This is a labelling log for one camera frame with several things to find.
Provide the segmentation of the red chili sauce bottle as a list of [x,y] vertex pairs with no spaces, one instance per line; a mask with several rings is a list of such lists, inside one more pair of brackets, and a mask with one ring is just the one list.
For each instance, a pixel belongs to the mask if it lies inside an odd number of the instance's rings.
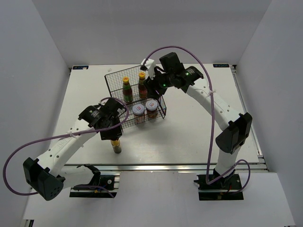
[[142,99],[147,98],[147,88],[144,85],[145,82],[145,73],[139,73],[139,82],[138,82],[138,89],[139,89],[139,97]]

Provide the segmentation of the black cap pepper shaker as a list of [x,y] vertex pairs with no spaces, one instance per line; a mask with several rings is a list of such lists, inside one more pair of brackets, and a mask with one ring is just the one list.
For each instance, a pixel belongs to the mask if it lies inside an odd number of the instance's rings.
[[111,142],[113,151],[114,151],[116,154],[120,154],[120,153],[122,152],[122,147],[121,147],[120,139],[111,140],[110,142]]

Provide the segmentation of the orange jar white lid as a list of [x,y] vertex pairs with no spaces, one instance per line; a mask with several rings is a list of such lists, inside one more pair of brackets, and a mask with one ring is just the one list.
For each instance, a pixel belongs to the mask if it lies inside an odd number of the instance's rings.
[[157,108],[158,108],[158,103],[157,101],[151,99],[148,100],[145,104],[146,107],[146,111],[147,111],[147,116],[149,119],[154,119],[157,117],[158,112],[157,112]]

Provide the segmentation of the green label sauce bottle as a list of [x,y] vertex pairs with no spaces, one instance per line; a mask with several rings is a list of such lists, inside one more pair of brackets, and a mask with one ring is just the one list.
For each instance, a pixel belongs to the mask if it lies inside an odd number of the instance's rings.
[[131,103],[133,101],[132,88],[128,77],[123,77],[123,96],[126,103]]

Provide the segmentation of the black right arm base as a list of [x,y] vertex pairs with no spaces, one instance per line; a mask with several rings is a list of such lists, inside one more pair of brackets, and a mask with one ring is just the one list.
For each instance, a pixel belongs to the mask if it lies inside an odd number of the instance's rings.
[[242,188],[240,176],[234,174],[224,185],[220,181],[213,184],[206,183],[206,175],[197,175],[194,184],[198,186],[200,201],[242,201],[243,192],[237,192]]

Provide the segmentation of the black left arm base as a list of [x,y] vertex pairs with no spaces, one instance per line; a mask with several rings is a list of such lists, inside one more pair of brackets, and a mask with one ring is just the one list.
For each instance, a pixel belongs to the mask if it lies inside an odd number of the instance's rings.
[[120,174],[103,174],[91,164],[85,164],[82,167],[89,169],[93,177],[89,183],[71,188],[70,198],[115,198],[119,188]]

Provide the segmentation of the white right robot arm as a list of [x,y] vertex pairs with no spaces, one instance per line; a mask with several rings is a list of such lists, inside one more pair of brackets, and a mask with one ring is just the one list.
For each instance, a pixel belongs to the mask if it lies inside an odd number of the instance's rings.
[[219,148],[213,170],[214,184],[226,188],[231,183],[238,152],[249,136],[252,116],[236,111],[216,94],[207,70],[200,71],[195,66],[186,68],[175,52],[161,57],[160,63],[158,67],[149,58],[141,63],[141,70],[149,74],[144,83],[148,97],[157,99],[169,87],[174,87],[196,100],[211,115],[210,145],[215,143]]

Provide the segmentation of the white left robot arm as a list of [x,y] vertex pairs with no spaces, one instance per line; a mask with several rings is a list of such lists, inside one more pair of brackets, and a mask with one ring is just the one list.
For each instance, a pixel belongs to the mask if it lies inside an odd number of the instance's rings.
[[83,110],[67,135],[45,153],[24,161],[26,182],[46,201],[68,187],[104,189],[100,171],[91,164],[63,170],[66,162],[95,135],[100,134],[105,140],[117,140],[122,135],[119,117],[129,113],[127,106],[117,98],[104,98],[104,101]]

